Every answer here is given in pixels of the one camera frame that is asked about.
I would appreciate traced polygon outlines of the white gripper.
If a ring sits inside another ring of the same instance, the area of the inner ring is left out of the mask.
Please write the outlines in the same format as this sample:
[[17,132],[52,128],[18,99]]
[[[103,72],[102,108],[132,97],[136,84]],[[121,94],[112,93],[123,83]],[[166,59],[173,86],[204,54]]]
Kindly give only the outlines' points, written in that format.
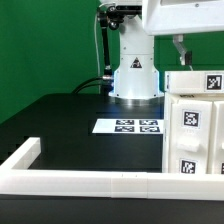
[[148,35],[174,35],[180,63],[191,66],[182,34],[224,31],[224,0],[142,0],[142,25]]

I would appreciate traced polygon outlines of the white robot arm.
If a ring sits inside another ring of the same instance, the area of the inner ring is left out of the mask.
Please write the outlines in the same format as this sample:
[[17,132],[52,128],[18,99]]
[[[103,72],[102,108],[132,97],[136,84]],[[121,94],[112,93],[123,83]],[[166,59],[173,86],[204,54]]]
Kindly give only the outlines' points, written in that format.
[[104,29],[120,34],[120,64],[109,95],[122,100],[150,100],[158,96],[154,66],[154,38],[171,35],[184,66],[192,52],[183,36],[224,30],[224,0],[99,0]]

